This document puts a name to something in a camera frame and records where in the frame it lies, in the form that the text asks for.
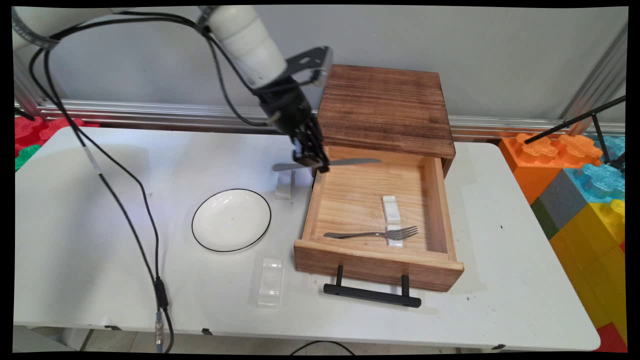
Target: butter knife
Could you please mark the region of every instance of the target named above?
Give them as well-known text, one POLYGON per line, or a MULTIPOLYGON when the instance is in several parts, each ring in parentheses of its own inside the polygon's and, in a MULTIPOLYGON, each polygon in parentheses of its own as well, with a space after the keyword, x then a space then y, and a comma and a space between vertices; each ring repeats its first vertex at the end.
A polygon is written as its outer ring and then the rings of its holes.
MULTIPOLYGON (((352 159, 340 159, 335 161, 330 161, 329 166, 334 167, 336 165, 355 165, 355 164, 368 164, 368 163, 379 163, 378 159, 367 159, 367 158, 352 158, 352 159)), ((305 165, 301 165, 298 163, 279 163, 273 165, 271 168, 273 171, 284 171, 291 170, 294 168, 303 168, 305 165)))

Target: drawer handle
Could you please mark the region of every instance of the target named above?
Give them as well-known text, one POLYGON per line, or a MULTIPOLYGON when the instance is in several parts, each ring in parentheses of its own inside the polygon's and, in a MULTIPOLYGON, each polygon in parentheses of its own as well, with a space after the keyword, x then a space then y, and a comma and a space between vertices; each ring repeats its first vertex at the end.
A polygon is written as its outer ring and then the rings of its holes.
POLYGON ((324 293, 408 307, 420 307, 420 305, 422 305, 421 299, 409 296, 409 275, 402 275, 402 295, 382 293, 380 291, 342 286, 342 265, 338 266, 338 276, 335 278, 335 285, 324 284, 324 293))

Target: blue foam block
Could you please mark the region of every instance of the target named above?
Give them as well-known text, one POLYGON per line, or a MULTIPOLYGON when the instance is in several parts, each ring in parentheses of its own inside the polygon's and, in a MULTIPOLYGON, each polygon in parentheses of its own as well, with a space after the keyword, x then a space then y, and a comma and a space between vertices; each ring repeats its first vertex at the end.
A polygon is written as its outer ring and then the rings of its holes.
POLYGON ((625 200, 625 178, 614 167, 585 164, 582 168, 564 169, 587 202, 610 203, 625 200))
MULTIPOLYGON (((602 138, 604 139, 604 144, 607 146, 607 152, 609 153, 609 159, 611 159, 611 161, 614 161, 625 152, 624 136, 603 136, 602 138)), ((594 145, 602 149, 598 138, 595 139, 594 145)), ((604 155, 600 158, 600 161, 604 162, 604 155)))

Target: fork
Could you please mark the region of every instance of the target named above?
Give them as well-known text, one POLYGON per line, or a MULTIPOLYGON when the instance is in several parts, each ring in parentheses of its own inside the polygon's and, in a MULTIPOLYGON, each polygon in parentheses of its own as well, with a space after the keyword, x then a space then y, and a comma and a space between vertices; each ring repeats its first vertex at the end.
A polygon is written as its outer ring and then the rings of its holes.
POLYGON ((378 235, 378 236, 386 236, 391 240, 404 240, 418 233, 417 226, 405 227, 400 230, 389 230, 387 232, 380 233, 355 233, 355 234, 339 234, 339 233, 325 233, 324 235, 327 238, 335 238, 335 239, 344 239, 344 238, 352 238, 354 236, 365 236, 365 235, 378 235))

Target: floor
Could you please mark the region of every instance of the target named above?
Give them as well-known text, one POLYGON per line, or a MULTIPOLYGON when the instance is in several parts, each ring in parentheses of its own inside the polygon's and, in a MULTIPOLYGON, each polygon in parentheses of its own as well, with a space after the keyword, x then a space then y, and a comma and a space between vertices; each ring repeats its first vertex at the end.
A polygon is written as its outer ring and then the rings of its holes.
MULTIPOLYGON (((58 329, 55 328, 37 328, 33 330, 51 339, 55 339, 58 332, 58 329)), ((168 340, 168 336, 166 336, 165 346, 168 344, 168 340)), ((172 353, 289 355, 308 342, 309 341, 305 340, 176 334, 172 353)), ((456 354, 461 351, 475 352, 471 349, 460 350, 452 347, 348 342, 343 342, 342 344, 356 355, 456 354)), ((152 332, 93 330, 85 341, 82 351, 155 352, 156 346, 152 332)), ((316 343, 300 350, 296 355, 348 355, 348 353, 336 344, 316 343)))

